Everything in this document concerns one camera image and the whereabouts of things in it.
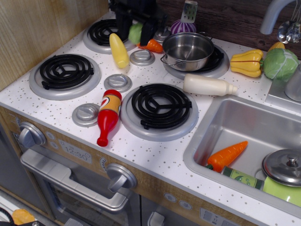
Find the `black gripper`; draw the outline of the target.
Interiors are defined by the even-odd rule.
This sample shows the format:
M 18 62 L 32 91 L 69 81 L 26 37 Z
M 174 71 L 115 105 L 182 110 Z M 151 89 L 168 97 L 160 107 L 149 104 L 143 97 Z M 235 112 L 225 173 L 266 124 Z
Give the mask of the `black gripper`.
M 110 0 L 109 8 L 116 14 L 118 36 L 122 41 L 129 36 L 133 20 L 144 23 L 140 45 L 147 46 L 159 25 L 164 25 L 167 14 L 155 0 Z

